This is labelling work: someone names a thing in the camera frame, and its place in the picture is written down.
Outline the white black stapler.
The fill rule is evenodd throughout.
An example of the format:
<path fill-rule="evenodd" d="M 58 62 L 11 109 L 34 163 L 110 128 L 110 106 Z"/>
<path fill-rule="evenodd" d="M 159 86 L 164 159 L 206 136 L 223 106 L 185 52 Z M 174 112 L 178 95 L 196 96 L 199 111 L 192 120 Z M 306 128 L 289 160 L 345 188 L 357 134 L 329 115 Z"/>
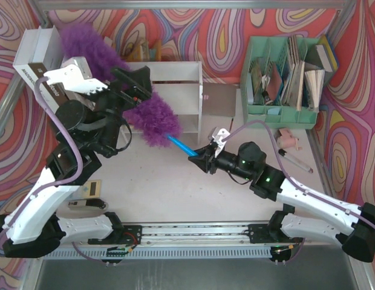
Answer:
<path fill-rule="evenodd" d="M 98 198 L 72 200 L 68 202 L 67 206 L 70 210 L 76 211 L 105 211 L 108 209 L 108 204 Z"/>

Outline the purple fluffy duster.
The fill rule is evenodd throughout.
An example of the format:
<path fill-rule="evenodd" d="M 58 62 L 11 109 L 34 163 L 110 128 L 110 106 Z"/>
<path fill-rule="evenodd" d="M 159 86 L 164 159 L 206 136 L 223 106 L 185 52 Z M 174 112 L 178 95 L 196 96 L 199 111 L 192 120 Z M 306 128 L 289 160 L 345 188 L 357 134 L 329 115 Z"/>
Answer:
<path fill-rule="evenodd" d="M 129 127 L 142 133 L 149 146 L 174 144 L 188 156 L 197 155 L 179 140 L 182 133 L 180 121 L 153 89 L 147 66 L 131 69 L 91 24 L 67 26 L 61 29 L 60 37 L 66 58 L 84 57 L 92 76 L 101 82 L 109 82 L 106 94 L 123 100 L 123 118 Z"/>

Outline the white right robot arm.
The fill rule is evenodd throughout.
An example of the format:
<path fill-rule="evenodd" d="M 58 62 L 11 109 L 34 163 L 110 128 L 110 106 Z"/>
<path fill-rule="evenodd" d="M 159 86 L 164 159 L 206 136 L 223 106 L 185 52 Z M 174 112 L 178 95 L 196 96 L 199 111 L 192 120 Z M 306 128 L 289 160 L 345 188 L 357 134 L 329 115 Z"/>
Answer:
<path fill-rule="evenodd" d="M 254 142 L 243 143 L 238 153 L 216 153 L 216 145 L 195 150 L 188 160 L 205 173 L 223 170 L 240 177 L 263 199 L 278 201 L 311 214 L 299 217 L 277 211 L 269 222 L 273 239 L 302 238 L 333 243 L 345 254 L 370 263 L 375 256 L 375 205 L 344 202 L 319 193 L 266 163 L 266 154 Z"/>

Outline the small yellow book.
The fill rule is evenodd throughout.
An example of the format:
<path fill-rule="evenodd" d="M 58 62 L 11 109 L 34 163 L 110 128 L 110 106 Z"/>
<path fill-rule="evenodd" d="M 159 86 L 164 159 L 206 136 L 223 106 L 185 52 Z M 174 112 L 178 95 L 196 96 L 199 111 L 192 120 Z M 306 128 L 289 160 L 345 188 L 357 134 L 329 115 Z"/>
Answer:
<path fill-rule="evenodd" d="M 82 189 L 82 196 L 84 199 L 93 199 L 93 198 L 100 198 L 100 191 L 101 191 L 102 181 L 97 180 L 90 180 L 84 183 Z"/>

